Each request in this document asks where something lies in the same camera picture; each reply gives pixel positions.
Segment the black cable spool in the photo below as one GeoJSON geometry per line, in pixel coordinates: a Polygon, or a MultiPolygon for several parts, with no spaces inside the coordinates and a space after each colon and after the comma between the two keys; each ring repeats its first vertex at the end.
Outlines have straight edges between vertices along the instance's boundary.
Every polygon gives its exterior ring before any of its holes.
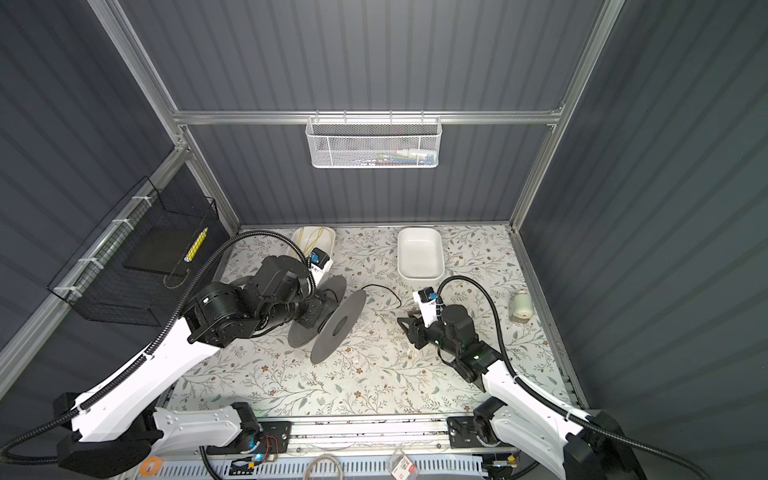
{"type": "Polygon", "coordinates": [[[288,345],[299,348],[312,343],[310,361],[314,365],[325,361],[340,347],[361,316],[367,300],[366,292],[358,290],[344,297],[346,288],[347,281],[341,275],[329,278],[318,287],[316,292],[333,290],[339,297],[338,308],[321,329],[306,329],[294,320],[291,322],[287,336],[288,345]]]}

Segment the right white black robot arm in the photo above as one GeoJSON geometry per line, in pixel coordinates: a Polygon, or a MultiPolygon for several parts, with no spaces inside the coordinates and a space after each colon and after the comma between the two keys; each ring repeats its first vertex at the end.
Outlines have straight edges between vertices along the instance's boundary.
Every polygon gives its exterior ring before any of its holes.
{"type": "Polygon", "coordinates": [[[473,412],[478,440],[487,446],[509,444],[529,455],[559,479],[643,479],[637,451],[680,466],[700,479],[708,473],[695,463],[624,435],[602,411],[588,412],[566,403],[518,373],[498,332],[497,346],[480,339],[468,310],[441,298],[451,282],[484,288],[464,275],[449,276],[438,287],[414,293],[417,312],[398,323],[418,349],[433,345],[447,366],[465,382],[488,394],[473,412]]]}

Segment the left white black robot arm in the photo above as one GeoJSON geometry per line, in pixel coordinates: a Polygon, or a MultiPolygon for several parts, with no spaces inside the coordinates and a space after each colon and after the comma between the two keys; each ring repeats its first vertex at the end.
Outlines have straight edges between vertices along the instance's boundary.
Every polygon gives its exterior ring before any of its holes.
{"type": "Polygon", "coordinates": [[[265,258],[256,274],[236,285],[214,282],[200,289],[213,263],[238,241],[228,240],[204,263],[147,347],[93,392],[67,402],[54,420],[9,440],[1,448],[2,462],[70,465],[83,475],[108,478],[144,460],[150,440],[130,428],[160,393],[234,340],[257,338],[296,320],[300,308],[317,297],[331,257],[319,248],[304,254],[277,232],[261,234],[287,244],[293,255],[265,258]]]}

